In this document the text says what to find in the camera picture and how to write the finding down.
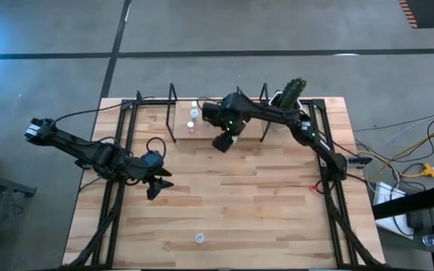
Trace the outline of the wooden shelf with black frame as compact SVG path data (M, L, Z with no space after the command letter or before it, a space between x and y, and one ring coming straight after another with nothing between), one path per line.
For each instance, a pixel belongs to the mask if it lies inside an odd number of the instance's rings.
M198 106L199 117L195 123L193 122L194 132L188 132L187 122L191 121L190 111L194 109L191 107L192 101L198 101L198 104L202 106L204 102L217 104L217 102L222 101L222 97L178 98L174 84L171 83L167 99L166 125L173 141L198 139L212 140L222 133L220 128L214 127L210 123L202 120L202 111Z

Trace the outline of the black orange-edged floor mat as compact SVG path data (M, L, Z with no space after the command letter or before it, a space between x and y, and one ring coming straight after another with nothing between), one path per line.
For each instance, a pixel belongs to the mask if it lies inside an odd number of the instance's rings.
M412 29L434 29L434 0L398 0Z

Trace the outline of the white power strip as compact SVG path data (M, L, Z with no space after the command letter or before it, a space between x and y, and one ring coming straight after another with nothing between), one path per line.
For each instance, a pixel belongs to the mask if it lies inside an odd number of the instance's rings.
M392 185L383 183L383 182L378 182L375 185L374 188L374 199L373 199L373 205L379 205L381 203L393 200L393 199L398 199L401 197L406 196L406 193L394 188Z

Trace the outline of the white hexagonal plant pot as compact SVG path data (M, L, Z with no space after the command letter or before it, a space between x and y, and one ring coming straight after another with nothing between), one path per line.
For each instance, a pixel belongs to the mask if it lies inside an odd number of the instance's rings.
M274 95L272 96L272 98L270 99L270 101L268 102L268 104L275 106L275 107L279 107L280 106L280 98L281 98L282 94L283 94L282 90L277 90L274 93ZM292 108L296 109L296 110L302 109L302 104L301 104L299 99L296 100L296 102L292 106ZM279 124L279 123L269 123L269 128L273 132L282 132L282 131L287 129L287 127L285 125Z

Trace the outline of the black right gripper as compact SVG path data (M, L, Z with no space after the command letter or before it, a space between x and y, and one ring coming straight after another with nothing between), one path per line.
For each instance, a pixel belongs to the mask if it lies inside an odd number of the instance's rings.
M246 128L251 119L249 112L254 107L255 103L242 93L227 95L220 106L204 102L201 108L203 120L213 126L221 126L224 131L213 139L212 146L222 153L227 152Z

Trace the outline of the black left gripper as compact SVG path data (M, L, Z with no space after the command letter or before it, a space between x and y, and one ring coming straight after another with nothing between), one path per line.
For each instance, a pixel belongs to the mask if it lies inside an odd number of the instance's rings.
M131 157L127 163L127 174L128 177L132 179L143 179L150 175L171 177L172 173L162 167L147 168L146 163L141 157ZM150 180L148 184L149 187L146 191L148 200L154 200L163 189L174 185L174 183L165 181L162 178L154 178Z

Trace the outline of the green cactus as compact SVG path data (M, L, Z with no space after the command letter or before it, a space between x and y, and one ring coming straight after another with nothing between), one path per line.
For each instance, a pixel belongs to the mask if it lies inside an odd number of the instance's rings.
M298 98L306 86L307 81L303 78L290 80L278 98L278 108L283 110L299 109L301 106L298 104Z

